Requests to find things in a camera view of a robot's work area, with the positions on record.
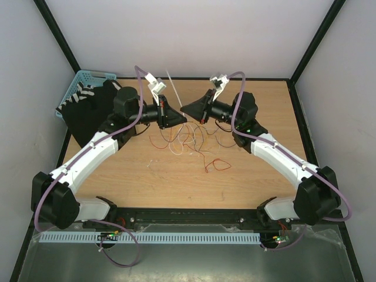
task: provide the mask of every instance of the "light blue plastic basket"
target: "light blue plastic basket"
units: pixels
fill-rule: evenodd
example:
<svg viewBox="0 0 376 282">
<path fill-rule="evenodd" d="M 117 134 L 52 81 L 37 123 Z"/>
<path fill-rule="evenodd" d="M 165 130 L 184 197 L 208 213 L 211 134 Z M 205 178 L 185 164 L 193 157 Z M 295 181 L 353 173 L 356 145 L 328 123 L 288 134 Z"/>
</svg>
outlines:
<svg viewBox="0 0 376 282">
<path fill-rule="evenodd" d="M 77 92 L 78 87 L 77 83 L 82 82 L 84 86 L 93 85 L 93 86 L 103 86 L 104 81 L 107 79 L 116 80 L 116 75 L 113 73 L 106 73 L 106 72 L 93 72 L 91 70 L 79 70 L 70 84 L 68 90 L 66 91 L 64 98 L 61 100 L 61 104 L 69 97 L 71 97 L 74 93 Z M 56 115 L 59 118 L 63 118 L 61 113 L 56 111 Z"/>
</svg>

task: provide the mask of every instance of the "wall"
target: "wall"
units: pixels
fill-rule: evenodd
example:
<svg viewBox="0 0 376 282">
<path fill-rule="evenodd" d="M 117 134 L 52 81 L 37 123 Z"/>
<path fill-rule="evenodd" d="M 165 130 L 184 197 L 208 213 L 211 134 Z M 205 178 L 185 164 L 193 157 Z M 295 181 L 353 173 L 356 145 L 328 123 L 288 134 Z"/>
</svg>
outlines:
<svg viewBox="0 0 376 282">
<path fill-rule="evenodd" d="M 54 108 L 74 73 L 32 1 L 0 9 L 0 281 L 30 222 L 31 181 L 56 166 L 66 126 Z"/>
<path fill-rule="evenodd" d="M 375 281 L 375 1 L 347 1 L 298 81 L 318 159 L 354 208 L 347 222 L 365 281 Z"/>
<path fill-rule="evenodd" d="M 47 0 L 81 68 L 289 78 L 333 0 Z"/>
</svg>

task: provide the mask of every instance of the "gray floor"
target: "gray floor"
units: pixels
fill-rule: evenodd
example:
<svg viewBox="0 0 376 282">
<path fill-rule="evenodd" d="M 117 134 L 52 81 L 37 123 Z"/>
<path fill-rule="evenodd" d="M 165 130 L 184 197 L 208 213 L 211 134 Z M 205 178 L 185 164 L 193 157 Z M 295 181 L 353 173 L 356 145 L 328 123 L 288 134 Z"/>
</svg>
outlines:
<svg viewBox="0 0 376 282">
<path fill-rule="evenodd" d="M 354 281 L 346 250 L 325 236 L 305 236 L 295 247 L 274 253 L 255 245 L 141 248 L 138 265 L 117 268 L 93 243 L 32 243 L 19 281 Z M 130 263 L 135 250 L 119 244 L 109 254 Z"/>
</svg>

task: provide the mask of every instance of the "basket handle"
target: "basket handle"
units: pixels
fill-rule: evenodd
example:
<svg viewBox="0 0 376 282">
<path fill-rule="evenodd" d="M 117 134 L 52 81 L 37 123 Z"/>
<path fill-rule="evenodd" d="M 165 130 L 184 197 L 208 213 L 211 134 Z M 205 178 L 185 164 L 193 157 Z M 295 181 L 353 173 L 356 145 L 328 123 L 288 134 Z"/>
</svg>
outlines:
<svg viewBox="0 0 376 282">
<path fill-rule="evenodd" d="M 104 72 L 93 72 L 93 71 L 90 71 L 90 74 L 94 78 L 106 78 L 106 74 Z"/>
</svg>

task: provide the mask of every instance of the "perforated metal strip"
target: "perforated metal strip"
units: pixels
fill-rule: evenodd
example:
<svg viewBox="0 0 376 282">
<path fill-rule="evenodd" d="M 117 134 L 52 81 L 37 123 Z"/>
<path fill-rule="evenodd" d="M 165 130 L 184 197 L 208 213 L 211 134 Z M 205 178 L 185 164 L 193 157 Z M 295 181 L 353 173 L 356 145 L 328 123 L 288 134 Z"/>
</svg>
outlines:
<svg viewBox="0 0 376 282">
<path fill-rule="evenodd" d="M 140 244 L 260 244 L 259 233 L 132 233 Z M 99 243 L 101 232 L 47 231 L 40 243 Z M 114 236 L 106 241 L 131 243 L 128 234 Z"/>
</svg>

